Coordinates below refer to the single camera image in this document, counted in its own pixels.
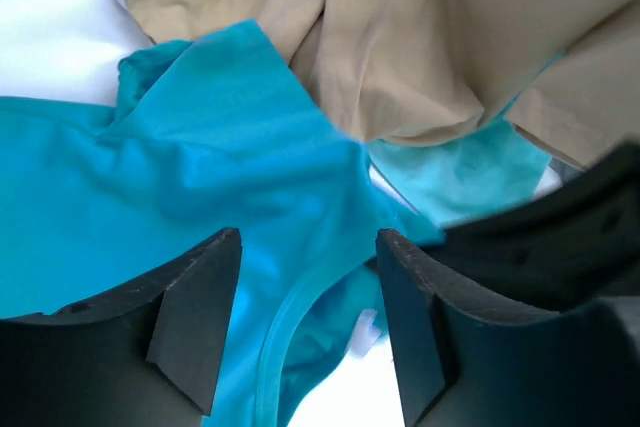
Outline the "beige t shirt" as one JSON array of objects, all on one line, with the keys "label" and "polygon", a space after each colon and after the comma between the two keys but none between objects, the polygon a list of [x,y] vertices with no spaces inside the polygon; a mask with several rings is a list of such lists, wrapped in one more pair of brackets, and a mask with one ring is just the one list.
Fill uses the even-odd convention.
[{"label": "beige t shirt", "polygon": [[639,0],[125,0],[155,42],[259,23],[328,117],[426,146],[504,114],[585,167],[639,133]]}]

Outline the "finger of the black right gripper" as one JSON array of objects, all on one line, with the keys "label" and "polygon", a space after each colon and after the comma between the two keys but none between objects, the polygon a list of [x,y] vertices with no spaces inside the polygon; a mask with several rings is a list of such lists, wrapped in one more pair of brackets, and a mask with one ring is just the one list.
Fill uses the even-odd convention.
[{"label": "finger of the black right gripper", "polygon": [[568,310],[639,293],[639,145],[627,141],[554,192],[447,230],[442,262],[511,299]]}]

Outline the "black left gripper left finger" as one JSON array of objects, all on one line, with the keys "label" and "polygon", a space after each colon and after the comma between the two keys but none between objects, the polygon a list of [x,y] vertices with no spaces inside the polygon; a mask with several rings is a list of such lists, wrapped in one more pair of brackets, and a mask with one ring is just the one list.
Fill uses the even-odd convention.
[{"label": "black left gripper left finger", "polygon": [[5,426],[198,426],[212,412],[242,256],[223,229],[45,315],[1,323]]}]

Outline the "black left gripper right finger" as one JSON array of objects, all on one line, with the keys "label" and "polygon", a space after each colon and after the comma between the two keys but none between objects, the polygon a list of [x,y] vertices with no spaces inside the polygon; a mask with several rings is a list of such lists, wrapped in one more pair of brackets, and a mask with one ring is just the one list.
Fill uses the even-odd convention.
[{"label": "black left gripper right finger", "polygon": [[639,301],[565,312],[514,301],[396,231],[376,240],[408,426],[635,426]]}]

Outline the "turquoise blue t shirt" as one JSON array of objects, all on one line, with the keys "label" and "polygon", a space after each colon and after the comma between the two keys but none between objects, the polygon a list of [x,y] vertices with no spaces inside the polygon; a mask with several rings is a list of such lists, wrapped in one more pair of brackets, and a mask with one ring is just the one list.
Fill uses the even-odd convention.
[{"label": "turquoise blue t shirt", "polygon": [[210,424],[284,426],[367,309],[380,230],[441,231],[379,190],[251,21],[124,58],[115,107],[1,101],[1,313],[51,311],[225,227],[243,254]]}]

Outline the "teal green t shirt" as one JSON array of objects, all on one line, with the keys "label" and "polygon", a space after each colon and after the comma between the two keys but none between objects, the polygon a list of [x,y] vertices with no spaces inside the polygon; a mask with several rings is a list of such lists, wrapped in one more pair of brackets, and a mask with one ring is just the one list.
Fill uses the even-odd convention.
[{"label": "teal green t shirt", "polygon": [[518,134],[506,114],[561,57],[528,75],[494,119],[464,137],[421,147],[365,144],[372,168],[393,190],[399,224],[415,231],[442,228],[527,203],[544,188],[552,156]]}]

